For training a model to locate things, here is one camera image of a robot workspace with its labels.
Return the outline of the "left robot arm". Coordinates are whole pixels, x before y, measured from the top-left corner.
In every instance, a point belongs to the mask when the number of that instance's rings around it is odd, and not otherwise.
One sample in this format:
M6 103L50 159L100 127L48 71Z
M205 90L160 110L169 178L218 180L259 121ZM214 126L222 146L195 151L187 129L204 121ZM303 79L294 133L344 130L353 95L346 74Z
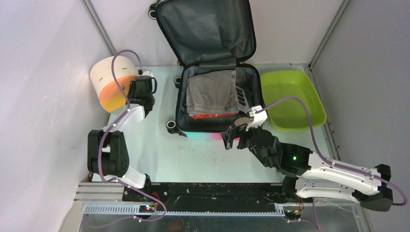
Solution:
M128 149L129 138L137 123L146 118L155 104L153 94L157 90L154 77L143 75L131 81L128 99L130 107L126 108L111 125L100 130L91 130L88 134L87 168L90 172L111 176L135 187L134 195L141 201L148 201L153 195L153 188L147 185L149 176L138 171L130 164Z

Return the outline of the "cream orange cylindrical container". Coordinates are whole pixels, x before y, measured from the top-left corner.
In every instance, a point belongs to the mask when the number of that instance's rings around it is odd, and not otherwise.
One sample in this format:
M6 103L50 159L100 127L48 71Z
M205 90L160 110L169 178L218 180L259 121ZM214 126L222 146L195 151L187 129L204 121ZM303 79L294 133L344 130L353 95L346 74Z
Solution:
M130 59L118 56L114 62L115 77L113 77L111 70L113 58L111 56L97 62L89 74L102 108L109 113L126 104L126 99L119 89L128 94L131 81L139 76Z

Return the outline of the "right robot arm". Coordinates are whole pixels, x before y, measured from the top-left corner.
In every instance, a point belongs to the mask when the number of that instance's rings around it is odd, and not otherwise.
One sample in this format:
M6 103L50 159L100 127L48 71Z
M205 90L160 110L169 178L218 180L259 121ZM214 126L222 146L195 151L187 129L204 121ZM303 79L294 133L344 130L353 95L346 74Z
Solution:
M281 195L287 202L334 198L378 212L387 212L393 205L393 191L386 185L391 177L388 165L364 168L322 158L309 148L280 142L261 127L247 130L246 125L231 125L221 137L227 150L238 139L237 149L248 149L264 167L284 175Z

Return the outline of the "brown round disc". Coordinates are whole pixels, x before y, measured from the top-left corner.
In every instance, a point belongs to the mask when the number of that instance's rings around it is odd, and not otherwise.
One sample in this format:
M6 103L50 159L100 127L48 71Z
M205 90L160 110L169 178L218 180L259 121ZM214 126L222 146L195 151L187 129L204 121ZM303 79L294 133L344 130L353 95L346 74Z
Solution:
M241 117L234 121L235 126L247 125L251 122L251 119L248 117Z

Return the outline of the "lime green plastic tray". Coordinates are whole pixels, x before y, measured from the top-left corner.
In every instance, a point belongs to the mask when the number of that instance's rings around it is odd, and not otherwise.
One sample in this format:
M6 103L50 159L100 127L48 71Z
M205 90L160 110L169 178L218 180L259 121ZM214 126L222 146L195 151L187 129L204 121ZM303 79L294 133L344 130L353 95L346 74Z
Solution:
M296 132L320 127L327 115L309 76L302 71L282 70L260 76L266 106L284 101L267 110L270 125L277 131Z

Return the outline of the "pink teal cartoon suitcase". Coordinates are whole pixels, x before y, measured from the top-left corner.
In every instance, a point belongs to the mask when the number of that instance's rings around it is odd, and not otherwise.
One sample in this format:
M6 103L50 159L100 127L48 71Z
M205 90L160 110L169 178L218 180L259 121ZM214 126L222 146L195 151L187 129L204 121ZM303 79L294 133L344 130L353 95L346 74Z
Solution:
M249 106L263 104L260 74L248 64L256 51L250 2L247 0L159 0L148 16L156 20L183 71L175 77L178 89L176 116L166 122L170 134L187 138L216 139L244 112L193 119L186 104L191 77L233 70L236 87L244 91Z

